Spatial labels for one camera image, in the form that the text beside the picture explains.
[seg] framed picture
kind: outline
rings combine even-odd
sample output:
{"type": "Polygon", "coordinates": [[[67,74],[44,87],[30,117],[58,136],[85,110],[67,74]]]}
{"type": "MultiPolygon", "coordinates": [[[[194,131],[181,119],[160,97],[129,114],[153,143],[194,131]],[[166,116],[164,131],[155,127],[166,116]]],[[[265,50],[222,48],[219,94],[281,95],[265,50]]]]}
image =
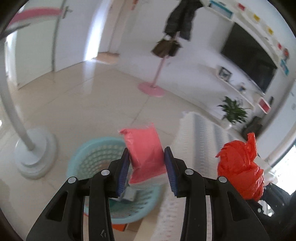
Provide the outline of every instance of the framed picture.
{"type": "Polygon", "coordinates": [[[229,81],[231,75],[232,73],[229,70],[225,69],[224,67],[221,67],[218,72],[218,77],[227,82],[229,81]]]}

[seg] potted plant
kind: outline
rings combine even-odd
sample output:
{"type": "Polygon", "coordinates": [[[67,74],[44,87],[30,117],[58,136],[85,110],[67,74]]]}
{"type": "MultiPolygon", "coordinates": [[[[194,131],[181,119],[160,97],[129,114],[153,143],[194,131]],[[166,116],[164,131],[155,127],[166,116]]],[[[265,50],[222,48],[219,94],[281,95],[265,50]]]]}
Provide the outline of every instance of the potted plant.
{"type": "Polygon", "coordinates": [[[229,130],[232,125],[238,123],[246,122],[247,112],[244,108],[241,108],[241,103],[236,100],[232,100],[229,97],[225,96],[223,100],[225,104],[218,105],[225,112],[223,116],[221,126],[229,130]]]}

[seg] black tv screen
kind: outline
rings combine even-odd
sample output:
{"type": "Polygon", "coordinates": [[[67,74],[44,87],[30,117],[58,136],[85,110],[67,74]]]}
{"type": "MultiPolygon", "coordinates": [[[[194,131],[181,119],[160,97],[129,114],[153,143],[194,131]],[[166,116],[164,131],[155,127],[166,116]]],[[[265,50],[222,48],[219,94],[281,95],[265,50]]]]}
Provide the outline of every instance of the black tv screen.
{"type": "Polygon", "coordinates": [[[237,23],[221,54],[235,63],[263,93],[266,92],[277,67],[261,45],[237,23]]]}

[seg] pink package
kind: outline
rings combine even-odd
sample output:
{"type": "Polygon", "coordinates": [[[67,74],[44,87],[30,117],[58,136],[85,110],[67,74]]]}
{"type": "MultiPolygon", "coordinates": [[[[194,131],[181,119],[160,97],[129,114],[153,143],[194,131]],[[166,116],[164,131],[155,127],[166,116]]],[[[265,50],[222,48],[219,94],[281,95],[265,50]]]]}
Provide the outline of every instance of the pink package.
{"type": "Polygon", "coordinates": [[[144,129],[122,129],[131,155],[133,173],[129,185],[141,190],[167,181],[164,153],[154,125],[144,129]]]}

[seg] white floor lamp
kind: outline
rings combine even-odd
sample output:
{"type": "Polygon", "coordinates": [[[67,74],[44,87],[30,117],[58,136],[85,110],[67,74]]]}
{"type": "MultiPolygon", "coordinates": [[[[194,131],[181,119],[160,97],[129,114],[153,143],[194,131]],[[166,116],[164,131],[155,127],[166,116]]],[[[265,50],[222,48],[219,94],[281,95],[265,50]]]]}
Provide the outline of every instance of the white floor lamp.
{"type": "MultiPolygon", "coordinates": [[[[4,36],[32,23],[57,18],[60,14],[61,10],[58,8],[25,10],[16,14],[6,29],[7,34],[4,36]]],[[[0,39],[0,98],[12,126],[20,137],[14,152],[16,166],[23,176],[38,179],[44,176],[53,166],[57,157],[57,143],[55,137],[46,128],[38,127],[26,131],[21,122],[6,80],[4,44],[5,38],[0,39]]]]}

